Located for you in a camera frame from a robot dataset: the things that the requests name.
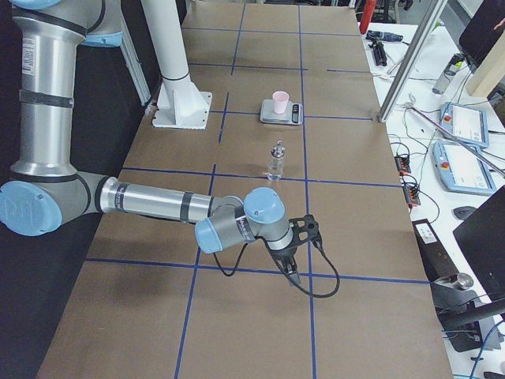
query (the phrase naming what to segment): digital scale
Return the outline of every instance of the digital scale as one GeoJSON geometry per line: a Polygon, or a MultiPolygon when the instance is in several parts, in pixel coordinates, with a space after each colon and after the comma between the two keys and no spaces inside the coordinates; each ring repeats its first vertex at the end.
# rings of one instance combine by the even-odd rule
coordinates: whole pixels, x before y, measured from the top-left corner
{"type": "MultiPolygon", "coordinates": [[[[482,154],[478,146],[470,146],[482,154]]],[[[433,159],[440,180],[450,192],[493,195],[496,191],[488,167],[458,144],[436,142],[433,159]]]]}
{"type": "Polygon", "coordinates": [[[445,103],[440,110],[440,126],[463,142],[489,147],[488,122],[483,111],[445,103]]]}
{"type": "Polygon", "coordinates": [[[265,99],[261,104],[260,120],[266,124],[300,125],[303,122],[303,105],[288,102],[286,111],[274,112],[274,100],[265,99]]]}

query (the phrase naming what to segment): black mount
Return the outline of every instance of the black mount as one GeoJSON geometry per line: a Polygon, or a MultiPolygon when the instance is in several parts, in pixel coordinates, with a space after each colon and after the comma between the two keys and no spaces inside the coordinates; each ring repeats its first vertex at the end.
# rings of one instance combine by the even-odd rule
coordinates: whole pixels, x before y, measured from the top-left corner
{"type": "Polygon", "coordinates": [[[272,259],[281,264],[287,276],[295,283],[300,284],[300,276],[297,270],[297,262],[294,260],[294,254],[297,252],[297,248],[306,242],[312,242],[317,246],[317,243],[321,241],[321,234],[319,233],[319,224],[314,220],[313,215],[290,219],[290,226],[293,231],[293,239],[284,249],[272,250],[268,247],[267,241],[264,242],[272,259]]]}

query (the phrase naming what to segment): blue cable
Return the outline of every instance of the blue cable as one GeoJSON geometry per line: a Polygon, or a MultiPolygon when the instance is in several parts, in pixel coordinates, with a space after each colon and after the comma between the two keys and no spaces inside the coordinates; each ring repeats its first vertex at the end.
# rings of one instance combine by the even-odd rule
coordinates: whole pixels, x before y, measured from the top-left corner
{"type": "Polygon", "coordinates": [[[479,361],[481,360],[482,353],[484,352],[484,348],[486,346],[486,343],[488,342],[488,339],[493,333],[505,320],[500,321],[498,324],[493,326],[491,330],[488,332],[486,335],[486,338],[484,338],[484,342],[482,343],[481,349],[479,350],[479,355],[475,359],[475,363],[473,364],[472,372],[470,373],[469,379],[476,379],[473,375],[475,374],[475,369],[477,368],[477,365],[479,364],[479,361]]]}

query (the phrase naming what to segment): pink cup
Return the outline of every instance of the pink cup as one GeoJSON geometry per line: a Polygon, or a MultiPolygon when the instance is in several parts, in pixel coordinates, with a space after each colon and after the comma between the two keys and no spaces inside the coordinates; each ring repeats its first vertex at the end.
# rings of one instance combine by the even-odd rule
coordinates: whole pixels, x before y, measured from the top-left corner
{"type": "Polygon", "coordinates": [[[286,111],[287,103],[290,101],[290,95],[284,91],[276,91],[271,97],[274,100],[274,112],[282,114],[286,111]]]}

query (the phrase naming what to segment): light blue joint cap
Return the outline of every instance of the light blue joint cap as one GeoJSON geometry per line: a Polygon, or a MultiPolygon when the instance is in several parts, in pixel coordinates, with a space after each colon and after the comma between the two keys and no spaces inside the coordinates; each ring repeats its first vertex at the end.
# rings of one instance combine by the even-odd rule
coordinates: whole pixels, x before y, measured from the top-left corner
{"type": "Polygon", "coordinates": [[[198,246],[204,253],[212,254],[223,251],[223,244],[219,239],[214,225],[209,219],[198,221],[195,225],[195,236],[198,246]]]}
{"type": "Polygon", "coordinates": [[[123,41],[123,32],[111,34],[88,34],[81,45],[91,47],[119,47],[123,41]]]}
{"type": "Polygon", "coordinates": [[[62,211],[43,189],[27,182],[0,188],[0,221],[19,235],[36,236],[62,225],[62,211]]]}
{"type": "Polygon", "coordinates": [[[58,4],[61,0],[10,0],[15,6],[24,9],[41,10],[58,4]]]}
{"type": "Polygon", "coordinates": [[[270,224],[279,221],[286,209],[272,188],[259,187],[245,197],[244,212],[255,223],[270,224]]]}

